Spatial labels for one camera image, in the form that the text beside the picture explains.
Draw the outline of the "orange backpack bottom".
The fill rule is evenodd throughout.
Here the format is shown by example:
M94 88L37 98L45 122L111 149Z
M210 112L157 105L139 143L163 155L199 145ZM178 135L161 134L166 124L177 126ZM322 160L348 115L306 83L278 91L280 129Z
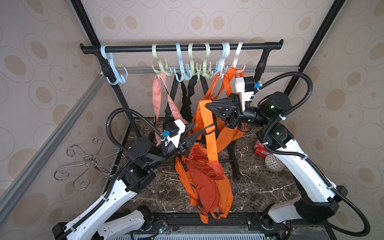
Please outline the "orange backpack bottom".
M176 158L175 170L204 224L209 223L209 217L219 220L228 216L234 196L217 158L211 161L200 148L192 148L188 157Z

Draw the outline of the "dark orange sling bag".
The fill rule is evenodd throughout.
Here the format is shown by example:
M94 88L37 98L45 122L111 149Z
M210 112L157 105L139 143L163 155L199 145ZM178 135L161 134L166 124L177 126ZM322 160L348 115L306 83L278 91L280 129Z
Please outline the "dark orange sling bag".
M222 165L218 160L218 152L228 146L232 137L232 130L223 129L219 135L219 141L216 139L217 126L214 124L215 117L213 113L206 108L206 104L212 102L212 94L219 79L220 74L217 74L213 83L211 84L204 99L199 101L197 112L194 117L194 121L197 122L194 127L194 131L202 130L201 138L206 139L206 149L202 149L198 144L195 144L194 150L198 151L198 154L202 154L202 159L195 157L194 159L186 161L187 174L192 179L203 177L212 179L214 181L224 181L227 176L224 173Z

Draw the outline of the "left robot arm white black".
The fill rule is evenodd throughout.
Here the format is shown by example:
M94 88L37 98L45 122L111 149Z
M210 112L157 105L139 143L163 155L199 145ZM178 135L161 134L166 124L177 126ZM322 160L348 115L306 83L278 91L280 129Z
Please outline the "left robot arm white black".
M130 160L113 177L106 192L82 214L68 223L56 224L52 231L56 240L113 240L136 231L153 220L144 206L132 213L110 221L110 217L126 202L133 199L154 178L154 168L173 154L192 149L197 139L205 134L201 129L189 134L195 123L185 125L176 120L171 125L166 153L161 153L148 138L140 137L127 149Z

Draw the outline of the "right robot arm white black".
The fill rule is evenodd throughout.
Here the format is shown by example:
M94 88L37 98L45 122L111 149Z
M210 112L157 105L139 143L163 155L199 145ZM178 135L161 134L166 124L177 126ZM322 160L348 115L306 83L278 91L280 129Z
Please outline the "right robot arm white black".
M289 97L273 93L257 107L242 105L239 95L207 103L204 107L225 122L227 128L239 124L262 126L258 138L277 157L302 187L301 196L280 204L270 204L261 220L267 228L274 223L304 219L318 224L335 215L348 191L330 181L302 151L293 134L280 121L296 109Z

